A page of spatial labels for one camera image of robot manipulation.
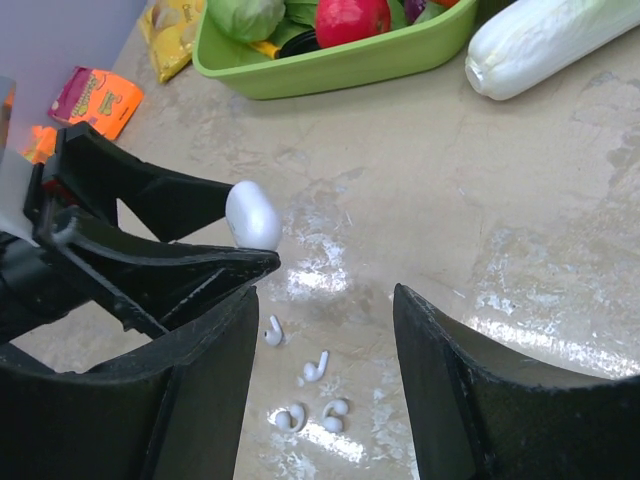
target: cabbage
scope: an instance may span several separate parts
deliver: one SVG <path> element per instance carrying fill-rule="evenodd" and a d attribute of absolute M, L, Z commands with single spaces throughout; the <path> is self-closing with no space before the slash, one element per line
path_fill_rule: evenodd
<path fill-rule="evenodd" d="M 387 3 L 391 13 L 391 30 L 398 30 L 408 26 L 402 3 L 399 0 L 387 0 Z"/>
<path fill-rule="evenodd" d="M 207 0 L 216 26 L 242 43 L 269 38 L 284 18 L 284 10 L 284 0 Z"/>
<path fill-rule="evenodd" d="M 419 23 L 428 22 L 431 19 L 436 18 L 438 15 L 447 11 L 447 7 L 443 7 L 442 5 L 435 2 L 427 2 L 424 6 L 424 10 L 422 13 L 418 15 L 418 18 L 413 22 L 414 25 Z"/>
<path fill-rule="evenodd" d="M 289 20 L 299 25 L 316 26 L 318 0 L 284 0 Z"/>
<path fill-rule="evenodd" d="M 508 100 L 636 27 L 638 0 L 518 0 L 473 36 L 465 72 L 476 92 Z"/>

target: table surface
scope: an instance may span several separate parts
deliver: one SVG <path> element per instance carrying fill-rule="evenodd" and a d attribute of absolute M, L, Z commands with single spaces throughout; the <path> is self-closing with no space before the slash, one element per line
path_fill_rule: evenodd
<path fill-rule="evenodd" d="M 134 31 L 116 72 L 146 98 L 120 145 L 147 162 L 259 182 L 283 212 L 282 268 L 259 284 L 259 341 L 238 479 L 418 478 L 397 363 L 393 288 L 538 359 L 603 377 L 640 372 L 640 30 L 520 97 L 472 91 L 464 54 L 386 83 L 253 102 L 188 67 L 155 82 Z M 125 228 L 142 228 L 125 215 Z M 231 244 L 224 222 L 191 242 Z M 84 371 L 147 339 L 95 305 L 16 343 Z M 331 352 L 327 375 L 302 367 Z M 351 401 L 348 429 L 320 426 Z M 296 435 L 270 424 L 292 402 Z"/>

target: white vegetable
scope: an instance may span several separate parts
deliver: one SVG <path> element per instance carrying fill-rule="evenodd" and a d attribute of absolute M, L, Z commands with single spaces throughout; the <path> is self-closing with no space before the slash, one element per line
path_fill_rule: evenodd
<path fill-rule="evenodd" d="M 506 100 L 640 25 L 640 0 L 517 0 L 471 39 L 473 89 Z"/>

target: green tray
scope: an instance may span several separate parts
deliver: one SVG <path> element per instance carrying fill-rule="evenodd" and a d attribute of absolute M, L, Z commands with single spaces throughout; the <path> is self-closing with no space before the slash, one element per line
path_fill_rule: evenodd
<path fill-rule="evenodd" d="M 205 77 L 256 100 L 365 85 L 430 70 L 451 59 L 471 36 L 476 10 L 477 0 L 460 0 L 423 24 L 279 60 L 230 40 L 205 13 L 193 63 Z M 283 22 L 271 40 L 281 46 L 305 30 L 293 25 Z"/>

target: red apple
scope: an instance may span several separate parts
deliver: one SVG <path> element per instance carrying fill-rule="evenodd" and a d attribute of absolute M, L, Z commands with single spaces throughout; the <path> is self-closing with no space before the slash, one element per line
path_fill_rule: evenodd
<path fill-rule="evenodd" d="M 319 0 L 316 38 L 322 48 L 386 33 L 391 28 L 387 0 Z"/>
<path fill-rule="evenodd" d="M 434 3 L 438 3 L 443 7 L 452 8 L 460 0 L 433 0 Z"/>

